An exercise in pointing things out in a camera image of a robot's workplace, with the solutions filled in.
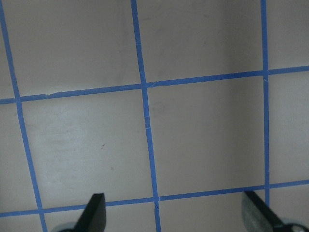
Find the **floor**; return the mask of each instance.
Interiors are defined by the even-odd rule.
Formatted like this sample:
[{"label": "floor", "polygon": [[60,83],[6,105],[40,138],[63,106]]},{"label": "floor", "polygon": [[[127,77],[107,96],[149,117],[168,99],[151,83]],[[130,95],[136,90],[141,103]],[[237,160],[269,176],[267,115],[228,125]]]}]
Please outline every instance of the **floor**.
[{"label": "floor", "polygon": [[0,231],[309,226],[307,0],[0,0]]}]

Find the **black object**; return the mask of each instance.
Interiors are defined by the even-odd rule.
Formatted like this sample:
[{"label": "black object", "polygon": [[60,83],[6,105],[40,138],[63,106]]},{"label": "black object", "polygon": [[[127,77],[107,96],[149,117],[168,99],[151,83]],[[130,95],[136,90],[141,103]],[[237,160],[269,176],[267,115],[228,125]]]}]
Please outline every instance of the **black object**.
[{"label": "black object", "polygon": [[106,225],[104,193],[93,194],[74,229],[60,232],[104,232]]},{"label": "black object", "polygon": [[284,224],[253,191],[242,194],[241,214],[249,232],[309,232],[298,224]]}]

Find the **gray tile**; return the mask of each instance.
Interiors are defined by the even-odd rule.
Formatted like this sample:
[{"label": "gray tile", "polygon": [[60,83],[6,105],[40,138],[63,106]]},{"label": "gray tile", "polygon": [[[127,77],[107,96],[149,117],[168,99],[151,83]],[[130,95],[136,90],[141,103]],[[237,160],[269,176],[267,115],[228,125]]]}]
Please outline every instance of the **gray tile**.
[{"label": "gray tile", "polygon": [[269,78],[272,183],[309,179],[309,72]]},{"label": "gray tile", "polygon": [[0,99],[13,97],[14,93],[9,72],[9,65],[5,53],[2,31],[0,30]]},{"label": "gray tile", "polygon": [[147,81],[262,69],[259,0],[138,1]]},{"label": "gray tile", "polygon": [[21,95],[140,82],[130,1],[3,6]]},{"label": "gray tile", "polygon": [[160,195],[264,183],[261,77],[149,89]]},{"label": "gray tile", "polygon": [[42,232],[40,217],[38,214],[0,217],[0,231],[3,232]]},{"label": "gray tile", "polygon": [[269,68],[309,65],[309,1],[267,1]]},{"label": "gray tile", "polygon": [[160,202],[162,232],[246,232],[241,193]]},{"label": "gray tile", "polygon": [[[71,228],[82,210],[45,214],[49,232]],[[153,203],[130,204],[106,207],[106,232],[155,232]]]},{"label": "gray tile", "polygon": [[309,185],[271,189],[270,207],[285,223],[309,228]]},{"label": "gray tile", "polygon": [[23,107],[44,207],[152,197],[140,90]]},{"label": "gray tile", "polygon": [[36,209],[15,104],[0,105],[0,147],[0,212]]}]

